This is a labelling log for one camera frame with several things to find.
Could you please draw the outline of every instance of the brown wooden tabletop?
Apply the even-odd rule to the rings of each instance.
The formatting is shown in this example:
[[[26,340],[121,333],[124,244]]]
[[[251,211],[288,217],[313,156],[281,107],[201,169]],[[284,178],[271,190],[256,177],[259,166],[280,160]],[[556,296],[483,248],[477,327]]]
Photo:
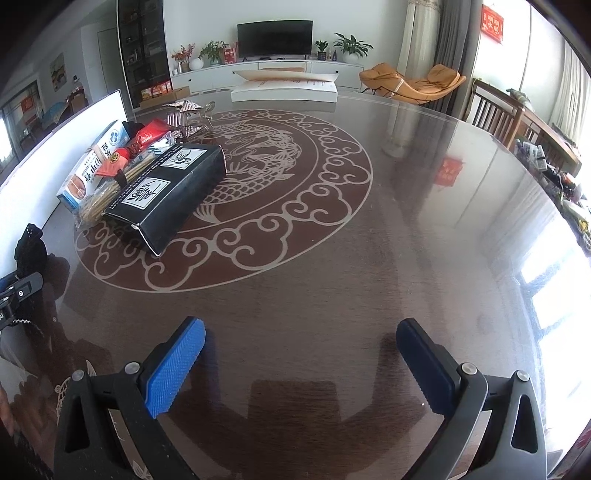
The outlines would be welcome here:
[[[201,479],[400,478],[442,420],[394,341],[415,317],[459,362],[530,373],[552,468],[591,417],[591,269],[519,161],[475,127],[370,95],[321,111],[193,99],[216,101],[206,141],[229,174],[162,257],[106,224],[76,232],[61,206],[44,227],[38,329],[0,342],[9,397],[45,406],[22,428],[41,457],[72,371],[141,361],[196,316],[207,351],[159,421]]]

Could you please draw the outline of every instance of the wooden railing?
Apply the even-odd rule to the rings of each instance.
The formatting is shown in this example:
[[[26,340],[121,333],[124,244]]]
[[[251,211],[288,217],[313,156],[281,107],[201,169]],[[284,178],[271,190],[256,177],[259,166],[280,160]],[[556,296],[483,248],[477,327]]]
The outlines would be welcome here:
[[[472,116],[476,100],[478,107]],[[580,160],[571,148],[540,117],[513,97],[481,80],[472,83],[462,119],[486,130],[512,152],[516,139],[527,140],[542,145],[546,161],[559,170],[576,175],[581,168]]]

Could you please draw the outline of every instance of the black cardboard box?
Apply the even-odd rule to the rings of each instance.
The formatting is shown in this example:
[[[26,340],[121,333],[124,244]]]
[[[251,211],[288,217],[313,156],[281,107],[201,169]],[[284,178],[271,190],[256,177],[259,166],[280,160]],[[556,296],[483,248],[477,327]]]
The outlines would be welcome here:
[[[121,191],[105,216],[131,226],[159,257],[225,175],[219,145],[175,145]]]

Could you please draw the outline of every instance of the black tv screen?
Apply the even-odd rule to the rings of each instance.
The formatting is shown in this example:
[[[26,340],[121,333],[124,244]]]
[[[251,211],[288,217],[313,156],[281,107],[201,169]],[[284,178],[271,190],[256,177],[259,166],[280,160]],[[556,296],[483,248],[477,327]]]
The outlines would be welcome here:
[[[238,25],[241,57],[310,55],[312,20],[275,20]]]

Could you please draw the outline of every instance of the dark blue gripper pad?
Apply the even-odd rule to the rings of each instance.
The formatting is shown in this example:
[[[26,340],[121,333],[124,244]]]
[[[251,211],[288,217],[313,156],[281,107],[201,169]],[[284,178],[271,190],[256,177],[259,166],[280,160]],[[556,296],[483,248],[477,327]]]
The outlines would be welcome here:
[[[396,345],[431,410],[446,418],[451,416],[455,411],[456,395],[453,380],[408,319],[396,328]]]
[[[146,383],[146,408],[156,418],[173,404],[184,379],[205,344],[205,325],[194,319],[166,353]]]

